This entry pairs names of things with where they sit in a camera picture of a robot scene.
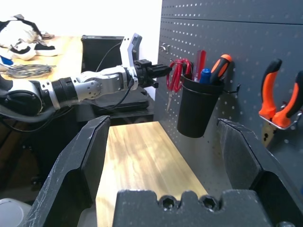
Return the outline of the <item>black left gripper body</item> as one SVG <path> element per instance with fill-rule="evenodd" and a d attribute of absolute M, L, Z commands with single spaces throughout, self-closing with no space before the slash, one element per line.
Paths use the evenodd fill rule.
<path fill-rule="evenodd" d="M 146 59 L 134 61 L 134 67 L 138 78 L 139 86 L 142 88 L 158 88 L 159 84 L 154 80 L 158 65 L 152 65 L 151 61 Z"/>

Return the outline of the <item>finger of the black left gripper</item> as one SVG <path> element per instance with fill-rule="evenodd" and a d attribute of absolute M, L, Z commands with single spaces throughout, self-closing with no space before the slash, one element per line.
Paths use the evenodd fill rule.
<path fill-rule="evenodd" d="M 164 77 L 170 74 L 172 67 L 156 64 L 151 66 L 151 77 Z"/>

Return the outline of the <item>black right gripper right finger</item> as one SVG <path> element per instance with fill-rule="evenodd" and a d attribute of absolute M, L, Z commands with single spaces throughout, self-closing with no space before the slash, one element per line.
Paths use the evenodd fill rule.
<path fill-rule="evenodd" d="M 273 225 L 287 222 L 301 227 L 303 197 L 256 134 L 227 119 L 218 119 L 217 129 L 232 188 L 254 191 Z"/>

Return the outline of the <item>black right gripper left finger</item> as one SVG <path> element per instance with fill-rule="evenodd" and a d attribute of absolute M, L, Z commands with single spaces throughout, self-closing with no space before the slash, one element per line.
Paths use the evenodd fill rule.
<path fill-rule="evenodd" d="M 103 171 L 110 117 L 90 120 L 62 150 L 45 180 L 24 226 L 76 227 L 95 205 Z"/>

